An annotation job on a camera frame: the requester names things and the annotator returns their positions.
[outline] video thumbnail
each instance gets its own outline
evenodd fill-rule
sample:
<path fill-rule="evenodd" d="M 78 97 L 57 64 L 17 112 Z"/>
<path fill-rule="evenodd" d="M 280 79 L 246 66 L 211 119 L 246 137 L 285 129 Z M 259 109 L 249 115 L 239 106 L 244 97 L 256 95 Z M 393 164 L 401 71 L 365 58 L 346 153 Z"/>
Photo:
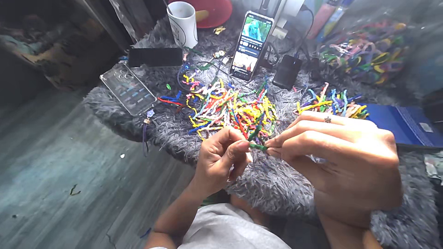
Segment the video thumbnail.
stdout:
<path fill-rule="evenodd" d="M 235 52 L 232 65 L 252 72 L 257 64 L 257 60 L 255 57 L 237 51 Z"/>
<path fill-rule="evenodd" d="M 243 26 L 242 35 L 249 38 L 264 42 L 271 30 L 271 24 L 258 21 L 252 17 L 247 17 L 245 25 Z"/>

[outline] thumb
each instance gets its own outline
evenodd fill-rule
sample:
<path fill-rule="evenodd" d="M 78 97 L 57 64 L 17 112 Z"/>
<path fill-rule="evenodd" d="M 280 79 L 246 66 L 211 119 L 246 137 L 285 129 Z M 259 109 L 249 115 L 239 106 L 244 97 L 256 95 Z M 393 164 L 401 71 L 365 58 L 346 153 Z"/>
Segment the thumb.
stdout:
<path fill-rule="evenodd" d="M 236 161 L 237 157 L 241 156 L 243 153 L 249 152 L 249 141 L 239 140 L 232 143 L 223 154 L 221 159 L 217 162 L 217 167 L 229 171 L 231 166 Z"/>

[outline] blue notebook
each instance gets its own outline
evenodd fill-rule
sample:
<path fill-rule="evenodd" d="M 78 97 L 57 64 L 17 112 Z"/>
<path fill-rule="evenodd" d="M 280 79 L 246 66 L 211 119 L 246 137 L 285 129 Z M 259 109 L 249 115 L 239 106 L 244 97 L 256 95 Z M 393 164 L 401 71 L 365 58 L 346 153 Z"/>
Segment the blue notebook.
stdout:
<path fill-rule="evenodd" d="M 366 104 L 369 116 L 378 128 L 394 133 L 397 144 L 443 148 L 443 136 L 425 117 L 420 107 L 395 107 Z"/>

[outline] white mug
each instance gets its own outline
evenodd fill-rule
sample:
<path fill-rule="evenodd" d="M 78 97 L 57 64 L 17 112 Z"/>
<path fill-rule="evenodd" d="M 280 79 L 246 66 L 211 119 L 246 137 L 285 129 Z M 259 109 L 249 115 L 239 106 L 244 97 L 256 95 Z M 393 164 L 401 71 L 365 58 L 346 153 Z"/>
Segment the white mug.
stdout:
<path fill-rule="evenodd" d="M 197 22 L 195 21 L 195 9 L 187 2 L 172 2 L 168 4 L 172 13 L 167 10 L 169 22 L 175 43 L 182 47 L 193 48 L 197 45 Z"/>

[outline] floor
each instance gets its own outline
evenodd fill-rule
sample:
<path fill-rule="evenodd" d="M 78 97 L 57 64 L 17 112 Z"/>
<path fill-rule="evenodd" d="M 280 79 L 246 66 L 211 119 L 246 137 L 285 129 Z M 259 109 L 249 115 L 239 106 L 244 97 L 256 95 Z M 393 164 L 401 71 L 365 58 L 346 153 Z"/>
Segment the floor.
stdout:
<path fill-rule="evenodd" d="M 86 93 L 49 89 L 0 108 L 0 248 L 143 248 L 192 178 L 159 148 L 144 157 L 113 134 L 80 105 Z"/>

